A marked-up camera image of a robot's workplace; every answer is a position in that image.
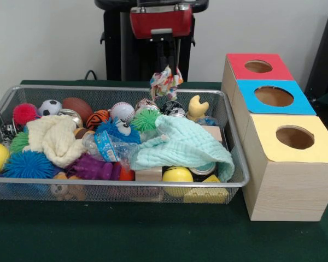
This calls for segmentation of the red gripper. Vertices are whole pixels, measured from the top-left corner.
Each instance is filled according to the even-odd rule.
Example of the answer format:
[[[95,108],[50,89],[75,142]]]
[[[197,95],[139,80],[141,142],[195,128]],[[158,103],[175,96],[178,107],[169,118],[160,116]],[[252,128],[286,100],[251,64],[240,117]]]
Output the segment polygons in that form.
[[[190,34],[192,8],[189,5],[163,5],[156,7],[133,7],[130,10],[130,21],[137,39],[150,39],[156,34],[172,34],[183,37]],[[177,49],[175,39],[168,37],[168,65],[173,74],[177,73]],[[163,40],[157,43],[159,71],[167,66]]]

